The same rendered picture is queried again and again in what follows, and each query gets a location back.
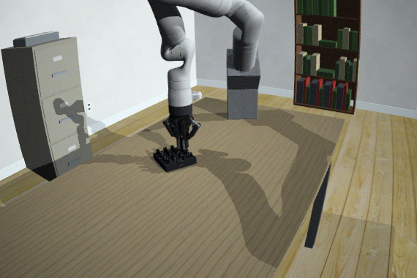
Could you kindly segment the black knob box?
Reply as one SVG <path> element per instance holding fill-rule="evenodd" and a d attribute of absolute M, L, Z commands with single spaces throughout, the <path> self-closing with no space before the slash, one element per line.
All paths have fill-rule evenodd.
<path fill-rule="evenodd" d="M 192 152 L 189 152 L 188 149 L 185 149 L 184 152 L 183 147 L 181 147 L 181 150 L 178 150 L 177 147 L 174 148 L 174 145 L 170 146 L 170 149 L 164 147 L 163 151 L 156 149 L 156 153 L 153 153 L 153 155 L 156 162 L 166 172 L 197 164 L 197 159 L 192 155 Z"/>

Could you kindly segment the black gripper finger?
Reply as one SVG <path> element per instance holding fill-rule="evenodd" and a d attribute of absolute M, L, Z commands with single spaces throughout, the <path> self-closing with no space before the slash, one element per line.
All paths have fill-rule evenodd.
<path fill-rule="evenodd" d="M 182 120 L 180 122 L 181 125 L 181 133 L 182 133 L 182 146 L 183 150 L 187 149 L 189 147 L 189 140 L 195 135 L 195 133 L 198 131 L 199 127 L 201 126 L 200 123 L 195 122 L 192 119 L 192 131 L 189 133 L 189 128 L 185 130 L 185 122 Z M 189 139 L 189 140 L 188 140 Z"/>
<path fill-rule="evenodd" d="M 178 129 L 178 122 L 177 120 L 173 120 L 173 125 L 171 124 L 169 119 L 166 119 L 163 121 L 163 124 L 165 125 L 167 131 L 170 133 L 172 137 L 176 138 L 177 147 L 181 150 L 182 147 L 182 133 L 181 130 Z M 174 129 L 173 129 L 174 126 Z"/>

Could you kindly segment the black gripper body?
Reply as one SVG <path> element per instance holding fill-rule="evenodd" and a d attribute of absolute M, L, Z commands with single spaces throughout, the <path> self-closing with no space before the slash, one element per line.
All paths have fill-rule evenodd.
<path fill-rule="evenodd" d="M 178 129 L 181 129 L 180 121 L 184 120 L 185 122 L 185 129 L 188 129 L 192 124 L 192 104 L 183 106 L 183 107 L 173 107 L 168 105 L 169 113 L 169 120 L 173 124 L 173 120 L 177 120 L 178 122 Z M 173 115 L 173 116 L 172 116 Z"/>

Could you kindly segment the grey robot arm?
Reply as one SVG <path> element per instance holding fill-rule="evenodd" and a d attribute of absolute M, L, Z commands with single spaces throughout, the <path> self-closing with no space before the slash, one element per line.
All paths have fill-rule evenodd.
<path fill-rule="evenodd" d="M 264 16 L 248 1 L 233 0 L 232 3 L 232 0 L 148 0 L 148 2 L 162 38 L 161 57 L 166 61 L 184 61 L 180 67 L 168 71 L 170 106 L 183 107 L 192 104 L 194 99 L 202 98 L 201 92 L 191 91 L 190 70 L 195 43 L 190 38 L 185 38 L 184 22 L 177 6 L 213 18 L 223 15 L 229 18 L 237 25 L 233 30 L 233 66 L 242 72 L 250 71 L 254 67 Z"/>

